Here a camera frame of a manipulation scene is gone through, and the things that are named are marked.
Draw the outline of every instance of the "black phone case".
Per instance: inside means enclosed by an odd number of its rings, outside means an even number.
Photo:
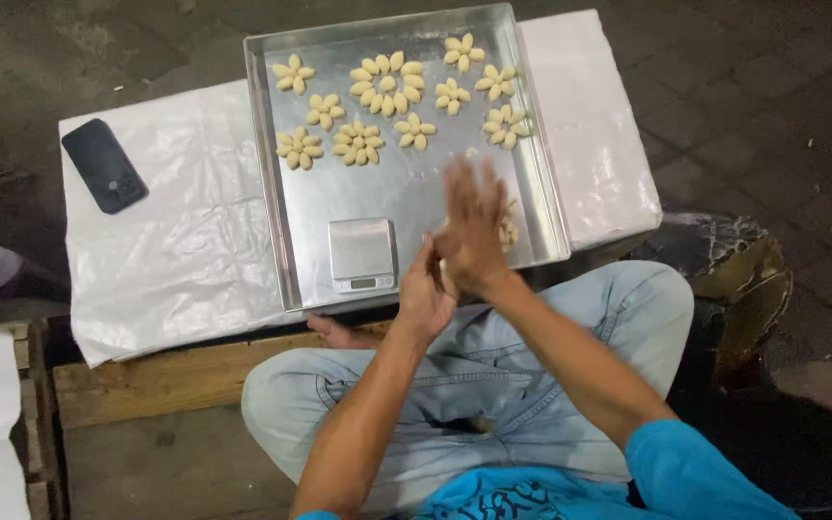
[[[104,121],[93,119],[62,142],[103,212],[113,215],[147,195],[146,184]]]

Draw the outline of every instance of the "jeans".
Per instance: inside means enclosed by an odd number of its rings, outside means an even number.
[[[541,297],[588,327],[666,395],[692,318],[691,289],[675,270],[617,262]],[[248,430],[295,482],[318,426],[374,354],[295,349],[247,376],[242,413]],[[491,431],[465,434],[439,426],[466,417],[482,418]],[[461,307],[416,371],[365,510],[410,508],[469,469],[502,466],[630,480],[618,447],[576,410],[512,325],[486,305]]]

